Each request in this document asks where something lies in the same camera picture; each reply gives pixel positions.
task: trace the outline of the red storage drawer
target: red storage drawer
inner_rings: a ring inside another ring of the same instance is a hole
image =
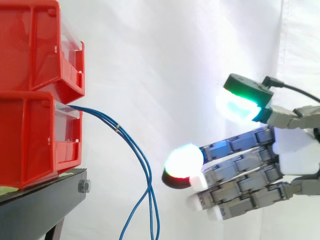
[[[49,92],[0,92],[0,186],[24,189],[81,164],[82,113]]]
[[[85,95],[85,46],[55,0],[0,0],[0,91],[50,92],[68,104]]]

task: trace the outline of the green light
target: green light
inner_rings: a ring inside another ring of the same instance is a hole
[[[252,121],[261,111],[254,101],[234,95],[226,89],[217,96],[216,107],[223,116],[236,123]]]

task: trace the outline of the white fabric background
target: white fabric background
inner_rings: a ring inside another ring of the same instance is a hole
[[[190,189],[173,190],[161,181],[174,148],[203,146],[257,127],[237,126],[217,112],[215,96],[230,73],[262,81],[277,75],[280,56],[281,79],[299,87],[302,78],[317,81],[319,33],[310,15],[320,9],[315,3],[285,1],[281,31],[281,0],[60,0],[86,47],[86,95],[77,104],[113,117],[148,157],[160,239],[316,239],[319,199],[298,197],[219,223],[187,208]],[[314,87],[303,84],[316,94]],[[126,143],[86,114],[82,159],[92,189],[66,217],[61,239],[116,240],[146,188],[144,173]],[[150,239],[148,201],[124,239]]]

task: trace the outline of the blue cable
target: blue cable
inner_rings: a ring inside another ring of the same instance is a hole
[[[144,192],[144,194],[142,195],[142,197],[139,199],[139,201],[137,202],[137,204],[134,206],[134,208],[132,209],[123,229],[120,235],[119,240],[122,240],[124,237],[124,234],[128,228],[128,225],[135,213],[135,211],[137,210],[137,208],[139,207],[139,205],[141,204],[141,202],[145,199],[146,195],[148,194],[148,199],[149,199],[149,215],[150,215],[150,236],[151,236],[151,240],[154,240],[154,226],[153,226],[153,205],[154,205],[154,211],[155,211],[155,216],[156,216],[156,223],[157,223],[157,230],[156,230],[156,237],[155,240],[159,239],[160,236],[160,218],[159,218],[159,210],[158,210],[158,206],[157,206],[157,201],[156,201],[156,196],[155,196],[155,192],[154,189],[152,187],[152,171],[151,171],[151,167],[150,164],[146,158],[146,156],[144,155],[144,153],[142,152],[142,150],[138,147],[138,145],[136,144],[136,142],[131,138],[131,136],[115,121],[113,120],[111,117],[109,117],[108,115],[91,109],[91,108],[86,108],[86,107],[80,107],[80,106],[74,106],[74,105],[70,105],[71,108],[74,108],[76,110],[79,111],[83,111],[86,112],[88,114],[91,114],[97,118],[99,118],[101,121],[103,121],[105,124],[107,124],[111,129],[113,129],[114,131],[116,131],[123,139],[124,141],[130,146],[130,148],[133,150],[134,154],[137,156],[142,169],[144,171],[145,177],[146,177],[146,181],[147,181],[147,189]]]

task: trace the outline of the black table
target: black table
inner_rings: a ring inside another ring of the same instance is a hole
[[[0,196],[0,240],[59,240],[64,217],[90,191],[86,169]]]

